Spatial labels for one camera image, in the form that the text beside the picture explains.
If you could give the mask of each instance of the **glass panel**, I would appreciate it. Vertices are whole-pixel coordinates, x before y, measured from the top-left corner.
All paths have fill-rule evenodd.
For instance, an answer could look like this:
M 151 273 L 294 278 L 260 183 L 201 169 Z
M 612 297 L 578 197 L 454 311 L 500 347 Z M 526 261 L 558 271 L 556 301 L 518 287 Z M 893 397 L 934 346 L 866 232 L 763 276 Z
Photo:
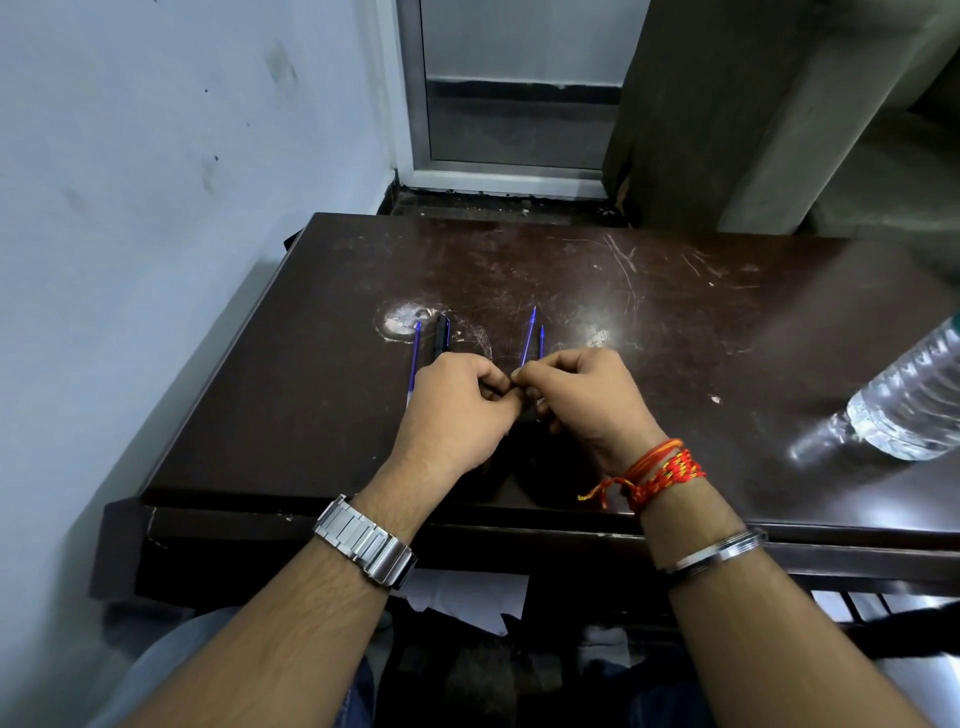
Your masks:
M 434 160 L 599 169 L 641 0 L 420 0 Z

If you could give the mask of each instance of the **table top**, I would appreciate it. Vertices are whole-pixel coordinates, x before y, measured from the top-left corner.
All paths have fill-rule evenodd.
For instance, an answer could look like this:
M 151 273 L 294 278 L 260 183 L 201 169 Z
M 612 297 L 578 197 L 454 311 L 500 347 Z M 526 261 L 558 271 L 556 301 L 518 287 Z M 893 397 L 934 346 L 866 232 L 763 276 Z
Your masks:
M 443 312 L 451 349 L 510 372 L 536 304 L 549 351 L 620 351 L 745 520 L 802 542 L 956 547 L 960 452 L 904 467 L 809 443 L 958 303 L 895 244 L 317 214 L 141 499 L 318 513 L 389 454 L 417 317 L 422 363 Z M 436 518 L 635 532 L 619 496 L 606 512 L 576 500 L 597 477 L 527 418 Z

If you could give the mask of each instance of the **white paper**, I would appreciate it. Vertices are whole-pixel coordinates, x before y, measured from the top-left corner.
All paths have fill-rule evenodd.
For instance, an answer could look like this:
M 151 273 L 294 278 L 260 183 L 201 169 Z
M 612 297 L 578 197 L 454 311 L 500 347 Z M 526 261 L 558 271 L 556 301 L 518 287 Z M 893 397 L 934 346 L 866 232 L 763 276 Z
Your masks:
M 414 569 L 396 596 L 417 612 L 427 607 L 503 637 L 501 614 L 520 619 L 529 576 L 486 571 Z

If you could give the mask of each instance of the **dark wooden table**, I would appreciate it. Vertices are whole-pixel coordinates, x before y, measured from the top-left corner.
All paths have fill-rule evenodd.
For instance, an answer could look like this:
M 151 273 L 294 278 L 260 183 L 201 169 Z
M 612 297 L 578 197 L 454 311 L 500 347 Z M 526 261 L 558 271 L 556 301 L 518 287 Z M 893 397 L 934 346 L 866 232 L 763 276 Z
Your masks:
M 663 428 L 806 586 L 960 594 L 960 453 L 905 467 L 811 434 L 957 309 L 899 246 L 335 214 L 301 234 L 149 486 L 108 506 L 93 593 L 246 595 L 387 457 L 414 318 L 421 361 L 442 311 L 454 351 L 509 372 L 534 304 L 547 349 L 620 351 Z M 417 551 L 448 568 L 647 573 L 623 500 L 576 500 L 597 476 L 527 418 Z

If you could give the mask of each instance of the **forearm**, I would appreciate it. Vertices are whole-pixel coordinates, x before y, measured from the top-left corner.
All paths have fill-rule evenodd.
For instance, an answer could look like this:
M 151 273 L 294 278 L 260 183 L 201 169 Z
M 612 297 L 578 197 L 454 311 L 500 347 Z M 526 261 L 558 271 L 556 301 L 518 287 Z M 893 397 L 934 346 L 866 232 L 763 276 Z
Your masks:
M 744 528 L 703 478 L 640 520 L 658 568 Z M 762 550 L 691 577 L 670 602 L 721 726 L 927 724 Z
M 408 497 L 422 477 L 388 463 L 352 505 L 410 543 L 433 508 Z M 331 725 L 386 599 L 312 539 L 127 725 Z

